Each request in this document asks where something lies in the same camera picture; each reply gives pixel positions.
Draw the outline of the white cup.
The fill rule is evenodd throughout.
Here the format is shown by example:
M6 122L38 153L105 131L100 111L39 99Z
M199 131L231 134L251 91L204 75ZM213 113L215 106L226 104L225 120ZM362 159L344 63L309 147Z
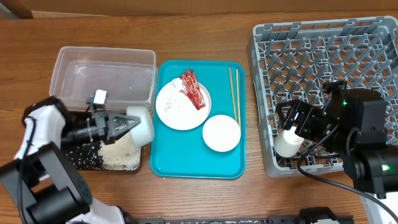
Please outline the white cup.
M282 157L292 157L299 151L304 138L296 135L296 126L283 130L274 140L274 150Z

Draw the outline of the grey bowl of rice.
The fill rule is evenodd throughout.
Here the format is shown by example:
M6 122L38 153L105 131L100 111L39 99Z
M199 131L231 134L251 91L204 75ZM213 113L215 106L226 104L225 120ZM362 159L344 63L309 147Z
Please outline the grey bowl of rice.
M143 106L129 106L127 107L126 114L138 117L141 120L138 125L130 130L134 144L137 147L142 147L151 143L155 133L152 117L147 108Z

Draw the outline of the white tissue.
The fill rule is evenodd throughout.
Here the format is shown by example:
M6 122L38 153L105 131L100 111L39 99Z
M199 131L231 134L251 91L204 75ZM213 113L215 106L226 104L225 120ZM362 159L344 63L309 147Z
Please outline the white tissue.
M168 99L165 110L174 110L179 108L180 94L182 93L183 85L180 78L174 78L169 85Z

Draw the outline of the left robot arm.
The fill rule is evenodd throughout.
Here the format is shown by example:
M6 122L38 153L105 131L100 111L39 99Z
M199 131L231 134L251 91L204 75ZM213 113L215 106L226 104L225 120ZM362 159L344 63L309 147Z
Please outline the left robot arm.
M62 101L50 96L27 107L25 135L14 160L1 167L1 183L17 205L23 223L135 223L118 206L95 199L84 178L61 151L63 143L112 144L141 119L97 111L94 125L78 129Z

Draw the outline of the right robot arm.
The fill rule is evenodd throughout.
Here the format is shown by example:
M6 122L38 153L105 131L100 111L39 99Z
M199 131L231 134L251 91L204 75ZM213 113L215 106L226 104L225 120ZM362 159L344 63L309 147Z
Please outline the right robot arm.
M397 146L387 143L386 101L376 90L346 86L345 80L326 81L323 91L329 100L323 108L302 100L278 103L280 126L314 142L301 160L319 146L336 153L353 186L299 167L301 174L358 194L369 223L397 223Z

